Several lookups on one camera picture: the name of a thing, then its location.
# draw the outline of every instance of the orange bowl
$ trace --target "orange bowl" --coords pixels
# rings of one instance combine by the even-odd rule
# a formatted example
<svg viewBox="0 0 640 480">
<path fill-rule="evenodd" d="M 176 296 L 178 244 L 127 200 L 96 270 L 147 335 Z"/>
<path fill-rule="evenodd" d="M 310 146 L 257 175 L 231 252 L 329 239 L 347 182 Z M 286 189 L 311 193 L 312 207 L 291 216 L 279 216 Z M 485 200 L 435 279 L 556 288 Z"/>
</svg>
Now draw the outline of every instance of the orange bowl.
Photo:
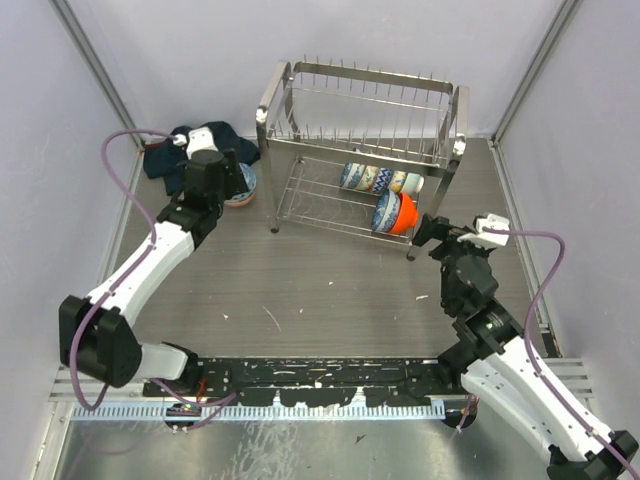
<svg viewBox="0 0 640 480">
<path fill-rule="evenodd" d="M 413 200 L 406 193 L 400 194 L 400 212 L 398 213 L 398 219 L 393 224 L 391 230 L 388 233 L 394 235 L 400 235 L 410 228 L 413 228 L 418 223 L 418 217 L 420 214 L 413 204 Z"/>
</svg>

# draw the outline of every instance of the metal dish rack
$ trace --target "metal dish rack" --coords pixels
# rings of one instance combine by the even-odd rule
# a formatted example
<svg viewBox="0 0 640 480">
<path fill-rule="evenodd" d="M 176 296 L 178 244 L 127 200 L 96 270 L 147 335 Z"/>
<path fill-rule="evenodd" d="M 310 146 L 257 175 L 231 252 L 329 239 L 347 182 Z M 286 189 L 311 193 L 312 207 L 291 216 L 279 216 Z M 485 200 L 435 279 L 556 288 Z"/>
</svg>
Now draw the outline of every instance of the metal dish rack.
<svg viewBox="0 0 640 480">
<path fill-rule="evenodd" d="M 271 231 L 279 231 L 281 218 L 410 245 L 407 257 L 414 259 L 420 229 L 372 232 L 378 197 L 340 188 L 342 170 L 353 162 L 433 177 L 437 183 L 420 210 L 435 216 L 464 154 L 468 103 L 468 88 L 431 76 L 306 58 L 293 69 L 289 62 L 278 63 L 256 113 Z M 294 154 L 279 202 L 275 149 Z M 417 195 L 413 200 L 418 204 Z"/>
</svg>

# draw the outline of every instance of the bowl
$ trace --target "bowl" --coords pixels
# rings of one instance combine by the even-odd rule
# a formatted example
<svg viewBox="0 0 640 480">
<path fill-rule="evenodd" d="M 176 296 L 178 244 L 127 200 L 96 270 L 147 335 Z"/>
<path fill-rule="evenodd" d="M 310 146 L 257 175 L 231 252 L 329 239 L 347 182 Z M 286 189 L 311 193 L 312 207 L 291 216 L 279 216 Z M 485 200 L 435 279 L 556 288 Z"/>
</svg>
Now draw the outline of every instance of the bowl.
<svg viewBox="0 0 640 480">
<path fill-rule="evenodd" d="M 398 216 L 393 227 L 389 229 L 389 233 L 394 235 L 400 235 L 410 228 L 415 227 L 418 223 L 418 218 L 420 217 L 411 197 L 406 193 L 401 193 L 399 196 L 400 211 L 398 212 Z"/>
<path fill-rule="evenodd" d="M 400 193 L 402 190 L 402 186 L 404 185 L 404 181 L 407 179 L 407 172 L 394 172 L 391 177 L 391 182 L 389 182 L 389 190 L 394 193 Z"/>
<path fill-rule="evenodd" d="M 365 168 L 366 165 L 362 165 L 360 163 L 347 163 L 342 171 L 340 186 L 342 188 L 355 188 L 360 182 Z"/>
<path fill-rule="evenodd" d="M 417 173 L 410 173 L 402 184 L 400 192 L 406 193 L 407 195 L 414 195 L 416 193 L 420 193 L 423 185 L 424 178 L 422 178 L 421 175 L 418 175 Z"/>
<path fill-rule="evenodd" d="M 228 207 L 242 207 L 243 205 L 246 205 L 251 200 L 253 200 L 253 197 L 256 193 L 256 184 L 258 183 L 258 181 L 256 179 L 256 173 L 253 171 L 253 168 L 251 168 L 249 165 L 241 163 L 240 169 L 242 170 L 244 181 L 247 182 L 249 191 L 241 193 L 240 195 L 235 195 L 224 202 L 224 204 Z"/>
<path fill-rule="evenodd" d="M 373 182 L 373 186 L 369 191 L 375 194 L 384 192 L 387 188 L 389 188 L 391 177 L 393 177 L 393 170 L 391 170 L 390 168 L 381 168 L 380 170 L 378 170 L 378 175 L 376 176 L 376 179 Z"/>
<path fill-rule="evenodd" d="M 373 213 L 371 229 L 374 232 L 386 233 L 396 223 L 400 212 L 400 197 L 391 190 L 386 190 L 378 200 Z"/>
<path fill-rule="evenodd" d="M 360 190 L 361 192 L 368 192 L 371 187 L 373 187 L 373 183 L 376 181 L 376 177 L 378 176 L 378 171 L 380 169 L 378 167 L 367 166 L 364 169 L 364 173 L 362 174 L 362 178 L 356 185 L 356 190 Z"/>
</svg>

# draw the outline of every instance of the white panel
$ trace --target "white panel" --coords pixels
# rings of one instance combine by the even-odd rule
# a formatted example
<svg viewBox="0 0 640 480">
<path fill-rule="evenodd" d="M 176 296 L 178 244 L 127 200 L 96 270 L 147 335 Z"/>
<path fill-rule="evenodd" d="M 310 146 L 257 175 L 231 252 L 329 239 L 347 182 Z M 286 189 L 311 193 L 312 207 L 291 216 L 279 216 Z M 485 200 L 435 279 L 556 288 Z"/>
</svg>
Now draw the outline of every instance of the white panel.
<svg viewBox="0 0 640 480">
<path fill-rule="evenodd" d="M 58 370 L 58 305 L 98 280 L 121 194 L 99 159 L 119 128 L 47 2 L 0 0 L 0 452 L 23 479 Z M 128 180 L 133 145 L 114 146 Z"/>
<path fill-rule="evenodd" d="M 640 3 L 584 2 L 504 140 L 527 227 L 567 260 L 548 298 L 566 355 L 581 356 L 614 429 L 640 438 Z M 533 243 L 540 265 L 553 242 Z"/>
<path fill-rule="evenodd" d="M 305 53 L 469 86 L 469 132 L 492 133 L 560 0 L 70 3 L 137 123 L 255 136 L 276 63 Z"/>
</svg>

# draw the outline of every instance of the wooden floor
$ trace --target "wooden floor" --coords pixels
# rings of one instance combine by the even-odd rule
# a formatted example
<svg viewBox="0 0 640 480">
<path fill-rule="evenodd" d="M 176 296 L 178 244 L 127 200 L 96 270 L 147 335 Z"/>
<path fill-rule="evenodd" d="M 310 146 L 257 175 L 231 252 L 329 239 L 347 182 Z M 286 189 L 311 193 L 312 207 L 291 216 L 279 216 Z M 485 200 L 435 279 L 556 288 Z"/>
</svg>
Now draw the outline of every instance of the wooden floor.
<svg viewBox="0 0 640 480">
<path fill-rule="evenodd" d="M 282 185 L 289 162 L 273 162 Z M 488 211 L 506 215 L 485 140 L 469 142 L 458 172 L 440 214 L 458 224 Z M 137 194 L 154 216 L 168 201 L 161 180 L 141 178 Z M 146 234 L 132 210 L 119 262 Z M 491 265 L 498 298 L 523 321 L 529 294 L 515 245 L 492 254 Z M 426 250 L 408 262 L 375 240 L 313 227 L 282 223 L 274 235 L 258 190 L 253 203 L 225 210 L 151 297 L 135 331 L 140 341 L 203 356 L 435 356 L 456 341 L 439 305 L 438 268 Z M 536 344 L 544 350 L 539 335 Z"/>
</svg>

